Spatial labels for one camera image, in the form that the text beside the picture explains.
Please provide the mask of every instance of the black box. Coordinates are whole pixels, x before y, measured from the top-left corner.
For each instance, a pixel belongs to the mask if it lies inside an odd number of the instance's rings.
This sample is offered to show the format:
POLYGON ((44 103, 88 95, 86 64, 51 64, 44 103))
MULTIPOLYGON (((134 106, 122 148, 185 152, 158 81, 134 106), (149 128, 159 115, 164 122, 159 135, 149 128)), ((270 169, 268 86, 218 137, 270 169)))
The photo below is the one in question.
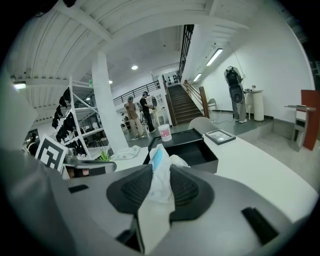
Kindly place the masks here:
MULTIPOLYGON (((148 151, 162 144, 169 156, 177 155, 194 169, 216 173, 218 158, 204 141, 204 137, 196 129, 172 133, 172 140, 163 142, 161 137, 155 137, 148 146, 148 151)), ((146 156, 143 164, 150 161, 150 154, 146 156)))

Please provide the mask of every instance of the chair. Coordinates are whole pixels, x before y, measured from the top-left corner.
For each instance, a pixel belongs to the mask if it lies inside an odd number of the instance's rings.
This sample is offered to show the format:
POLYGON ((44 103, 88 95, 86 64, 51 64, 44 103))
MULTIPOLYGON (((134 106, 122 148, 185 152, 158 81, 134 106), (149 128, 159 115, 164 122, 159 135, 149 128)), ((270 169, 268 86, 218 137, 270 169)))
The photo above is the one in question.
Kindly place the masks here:
POLYGON ((201 134, 205 134, 218 129, 209 118, 206 118, 204 116, 200 116, 191 120, 188 130, 192 128, 195 128, 201 134))
POLYGON ((209 111, 210 111, 210 107, 215 107, 215 110, 216 111, 218 110, 217 102, 214 98, 211 98, 208 102, 209 111))

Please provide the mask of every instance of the green plant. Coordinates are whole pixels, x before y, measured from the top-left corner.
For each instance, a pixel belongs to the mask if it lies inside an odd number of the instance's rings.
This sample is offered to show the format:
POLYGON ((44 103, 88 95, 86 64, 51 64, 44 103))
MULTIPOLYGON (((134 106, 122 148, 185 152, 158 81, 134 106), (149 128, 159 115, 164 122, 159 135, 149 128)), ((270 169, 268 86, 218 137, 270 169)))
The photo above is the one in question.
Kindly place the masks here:
POLYGON ((107 151, 101 150, 100 153, 100 157, 99 157, 100 161, 104 161, 104 162, 109 162, 110 161, 110 157, 107 151))

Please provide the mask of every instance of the khaki pants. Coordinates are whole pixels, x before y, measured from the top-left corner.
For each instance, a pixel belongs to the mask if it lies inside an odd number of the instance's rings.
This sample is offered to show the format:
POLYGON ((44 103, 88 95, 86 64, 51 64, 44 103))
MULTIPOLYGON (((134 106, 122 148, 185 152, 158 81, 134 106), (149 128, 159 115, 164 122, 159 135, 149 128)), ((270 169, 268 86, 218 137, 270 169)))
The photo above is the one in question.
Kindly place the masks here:
POLYGON ((134 136, 142 136, 144 134, 144 130, 143 130, 143 127, 142 127, 142 124, 140 122, 140 119, 139 117, 137 117, 136 119, 129 119, 129 122, 130 122, 130 126, 131 126, 131 129, 132 129, 132 132, 134 134, 134 136))

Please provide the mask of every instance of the floor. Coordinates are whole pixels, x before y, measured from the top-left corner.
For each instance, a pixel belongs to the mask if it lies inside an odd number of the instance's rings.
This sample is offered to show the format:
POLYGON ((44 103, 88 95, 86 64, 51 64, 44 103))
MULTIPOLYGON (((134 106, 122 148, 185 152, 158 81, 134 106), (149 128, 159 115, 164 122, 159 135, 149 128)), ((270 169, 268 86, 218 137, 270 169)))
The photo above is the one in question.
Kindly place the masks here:
POLYGON ((251 120, 247 117, 247 122, 239 123, 234 121, 233 114, 230 112, 210 112, 210 119, 213 124, 228 133, 233 135, 240 135, 252 131, 256 128, 272 123, 272 120, 265 119, 263 122, 256 122, 253 118, 251 120))

